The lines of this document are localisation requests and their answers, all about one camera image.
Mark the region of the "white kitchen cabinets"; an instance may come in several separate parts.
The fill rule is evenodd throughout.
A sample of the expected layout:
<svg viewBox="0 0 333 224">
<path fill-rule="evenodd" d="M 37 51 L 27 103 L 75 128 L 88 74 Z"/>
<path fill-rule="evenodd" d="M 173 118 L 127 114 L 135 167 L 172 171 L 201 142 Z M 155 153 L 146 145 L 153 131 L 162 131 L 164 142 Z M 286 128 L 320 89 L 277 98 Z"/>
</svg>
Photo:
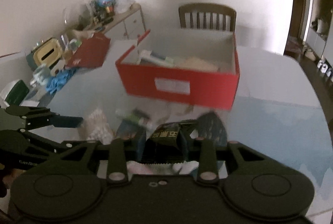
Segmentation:
<svg viewBox="0 0 333 224">
<path fill-rule="evenodd" d="M 319 58 L 317 67 L 332 80 L 332 20 L 321 19 L 312 21 L 305 44 Z"/>
</svg>

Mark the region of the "black snack packet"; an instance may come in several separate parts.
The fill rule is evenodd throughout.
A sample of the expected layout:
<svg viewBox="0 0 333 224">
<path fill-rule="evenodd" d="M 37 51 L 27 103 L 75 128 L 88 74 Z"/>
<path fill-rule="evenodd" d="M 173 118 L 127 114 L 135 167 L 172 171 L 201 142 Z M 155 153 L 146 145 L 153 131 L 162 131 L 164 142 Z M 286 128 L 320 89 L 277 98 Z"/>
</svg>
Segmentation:
<svg viewBox="0 0 333 224">
<path fill-rule="evenodd" d="M 142 164 L 177 164 L 193 158 L 196 120 L 170 122 L 159 125 L 144 143 Z"/>
</svg>

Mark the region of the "dark round fan mat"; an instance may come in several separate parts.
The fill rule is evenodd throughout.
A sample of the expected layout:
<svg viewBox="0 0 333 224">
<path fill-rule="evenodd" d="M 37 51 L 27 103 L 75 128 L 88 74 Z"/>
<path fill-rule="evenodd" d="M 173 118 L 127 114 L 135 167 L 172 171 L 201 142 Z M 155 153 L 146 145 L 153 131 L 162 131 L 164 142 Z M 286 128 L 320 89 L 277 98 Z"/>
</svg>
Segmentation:
<svg viewBox="0 0 333 224">
<path fill-rule="evenodd" d="M 222 120 L 215 112 L 204 113 L 196 120 L 198 137 L 212 141 L 215 146 L 227 145 L 227 131 Z"/>
</svg>

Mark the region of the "white green tube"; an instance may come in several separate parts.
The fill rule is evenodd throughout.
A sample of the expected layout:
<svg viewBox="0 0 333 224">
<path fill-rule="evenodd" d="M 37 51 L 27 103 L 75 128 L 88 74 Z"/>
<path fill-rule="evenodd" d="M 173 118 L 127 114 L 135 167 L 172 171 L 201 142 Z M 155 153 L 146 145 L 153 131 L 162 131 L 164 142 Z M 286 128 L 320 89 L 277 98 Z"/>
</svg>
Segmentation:
<svg viewBox="0 0 333 224">
<path fill-rule="evenodd" d="M 151 129 L 153 127 L 150 117 L 139 110 L 125 111 L 118 109 L 115 114 L 122 120 L 129 121 L 146 129 Z"/>
</svg>

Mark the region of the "dark red paper bag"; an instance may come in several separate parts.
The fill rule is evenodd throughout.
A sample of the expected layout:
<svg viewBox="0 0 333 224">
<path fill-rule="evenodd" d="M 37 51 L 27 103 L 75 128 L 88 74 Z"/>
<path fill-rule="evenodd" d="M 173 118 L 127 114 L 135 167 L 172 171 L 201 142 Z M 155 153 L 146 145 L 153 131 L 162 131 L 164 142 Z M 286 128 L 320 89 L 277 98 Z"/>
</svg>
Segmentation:
<svg viewBox="0 0 333 224">
<path fill-rule="evenodd" d="M 107 57 L 111 39 L 102 33 L 95 33 L 92 37 L 84 39 L 80 47 L 67 62 L 67 68 L 99 68 Z"/>
</svg>

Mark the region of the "wooden chair behind box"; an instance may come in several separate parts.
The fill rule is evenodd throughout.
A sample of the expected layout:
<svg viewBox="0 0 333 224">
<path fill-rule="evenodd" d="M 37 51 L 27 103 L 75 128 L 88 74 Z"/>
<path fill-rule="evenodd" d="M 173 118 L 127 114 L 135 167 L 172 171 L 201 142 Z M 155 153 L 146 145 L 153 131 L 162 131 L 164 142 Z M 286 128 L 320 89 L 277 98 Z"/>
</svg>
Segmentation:
<svg viewBox="0 0 333 224">
<path fill-rule="evenodd" d="M 235 32 L 236 11 L 226 5 L 200 2 L 178 8 L 181 28 Z"/>
</svg>

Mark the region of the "red cardboard box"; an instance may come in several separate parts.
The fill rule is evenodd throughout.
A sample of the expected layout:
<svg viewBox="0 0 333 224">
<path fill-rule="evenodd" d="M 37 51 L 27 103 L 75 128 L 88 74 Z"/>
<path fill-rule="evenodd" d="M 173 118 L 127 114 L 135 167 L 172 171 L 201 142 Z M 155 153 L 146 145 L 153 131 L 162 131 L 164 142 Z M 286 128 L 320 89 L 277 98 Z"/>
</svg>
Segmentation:
<svg viewBox="0 0 333 224">
<path fill-rule="evenodd" d="M 142 51 L 169 57 L 175 67 L 141 65 Z M 240 67 L 233 32 L 152 31 L 115 63 L 130 95 L 223 110 L 233 106 Z"/>
</svg>

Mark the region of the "blue globe toy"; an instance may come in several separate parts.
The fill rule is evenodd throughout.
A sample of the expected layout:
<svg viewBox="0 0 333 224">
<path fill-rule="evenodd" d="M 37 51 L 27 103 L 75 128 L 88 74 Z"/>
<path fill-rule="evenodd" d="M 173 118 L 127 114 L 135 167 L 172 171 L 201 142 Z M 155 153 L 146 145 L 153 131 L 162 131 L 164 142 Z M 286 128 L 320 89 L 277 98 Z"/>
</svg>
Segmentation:
<svg viewBox="0 0 333 224">
<path fill-rule="evenodd" d="M 111 14 L 115 3 L 116 0 L 95 0 L 95 10 L 97 12 L 103 11 L 107 14 Z"/>
</svg>

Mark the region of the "blue crumpled cloth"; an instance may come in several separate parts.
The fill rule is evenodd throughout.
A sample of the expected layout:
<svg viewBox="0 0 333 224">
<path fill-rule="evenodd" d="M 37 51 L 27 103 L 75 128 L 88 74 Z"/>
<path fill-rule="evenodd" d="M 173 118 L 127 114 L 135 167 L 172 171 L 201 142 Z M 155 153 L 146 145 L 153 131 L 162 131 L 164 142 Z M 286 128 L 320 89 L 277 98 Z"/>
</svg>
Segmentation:
<svg viewBox="0 0 333 224">
<path fill-rule="evenodd" d="M 51 77 L 46 85 L 46 92 L 49 94 L 55 94 L 59 92 L 67 82 L 77 72 L 77 68 L 63 69 L 54 77 Z"/>
</svg>

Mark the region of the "white sideboard cabinet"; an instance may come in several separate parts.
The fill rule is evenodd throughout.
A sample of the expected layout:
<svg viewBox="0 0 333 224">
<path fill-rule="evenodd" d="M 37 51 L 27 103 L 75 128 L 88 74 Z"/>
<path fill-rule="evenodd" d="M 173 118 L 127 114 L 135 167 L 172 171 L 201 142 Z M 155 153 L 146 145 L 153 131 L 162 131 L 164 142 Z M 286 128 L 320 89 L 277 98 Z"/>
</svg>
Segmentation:
<svg viewBox="0 0 333 224">
<path fill-rule="evenodd" d="M 84 31 L 101 32 L 112 40 L 137 40 L 146 31 L 142 8 L 134 3 L 123 13 L 110 12 L 108 19 L 93 22 Z"/>
</svg>

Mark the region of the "yellow tissue box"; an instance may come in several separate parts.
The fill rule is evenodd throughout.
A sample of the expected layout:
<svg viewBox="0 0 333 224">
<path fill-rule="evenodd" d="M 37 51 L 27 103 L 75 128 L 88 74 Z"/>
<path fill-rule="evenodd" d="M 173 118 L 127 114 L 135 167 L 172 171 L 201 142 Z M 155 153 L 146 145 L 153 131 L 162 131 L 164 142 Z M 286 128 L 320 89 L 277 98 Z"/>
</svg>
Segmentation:
<svg viewBox="0 0 333 224">
<path fill-rule="evenodd" d="M 26 56 L 26 61 L 31 70 L 36 70 L 40 65 L 53 68 L 62 57 L 63 48 L 57 38 L 50 38 L 40 42 Z"/>
</svg>

